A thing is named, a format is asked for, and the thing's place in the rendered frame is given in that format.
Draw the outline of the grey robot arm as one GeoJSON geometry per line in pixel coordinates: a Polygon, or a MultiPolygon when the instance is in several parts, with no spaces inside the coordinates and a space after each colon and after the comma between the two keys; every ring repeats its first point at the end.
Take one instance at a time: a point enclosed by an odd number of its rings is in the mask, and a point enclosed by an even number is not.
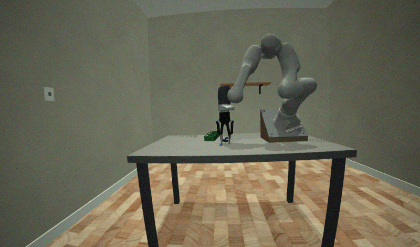
{"type": "Polygon", "coordinates": [[[244,55],[239,75],[233,87],[228,85],[218,89],[218,111],[234,110],[230,103],[239,103],[243,99],[243,89],[248,77],[254,73],[261,58],[272,59],[277,56],[282,70],[282,82],[278,94],[284,98],[273,124],[286,133],[302,128],[301,119],[296,112],[301,103],[317,88],[313,78],[297,79],[300,63],[290,43],[281,43],[274,34],[267,34],[261,40],[261,46],[251,45],[244,55]]]}

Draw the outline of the green rack of bins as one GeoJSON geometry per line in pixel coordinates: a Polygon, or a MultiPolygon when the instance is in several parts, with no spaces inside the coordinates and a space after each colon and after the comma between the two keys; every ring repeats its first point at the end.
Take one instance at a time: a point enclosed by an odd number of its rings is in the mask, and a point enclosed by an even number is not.
{"type": "Polygon", "coordinates": [[[219,136],[217,131],[211,131],[204,136],[204,141],[215,141],[219,136]]]}

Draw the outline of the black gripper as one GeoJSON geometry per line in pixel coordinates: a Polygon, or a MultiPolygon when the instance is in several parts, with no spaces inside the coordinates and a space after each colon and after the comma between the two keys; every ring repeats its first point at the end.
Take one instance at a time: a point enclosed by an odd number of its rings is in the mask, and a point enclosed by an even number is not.
{"type": "Polygon", "coordinates": [[[220,134],[220,142],[223,142],[223,127],[226,125],[227,132],[228,132],[228,144],[230,144],[230,135],[233,134],[233,123],[234,120],[230,119],[230,112],[220,112],[219,113],[219,120],[216,121],[217,123],[217,133],[220,134]],[[231,123],[230,129],[229,129],[229,121],[231,123]],[[221,128],[219,128],[219,122],[221,122],[221,128]]]}

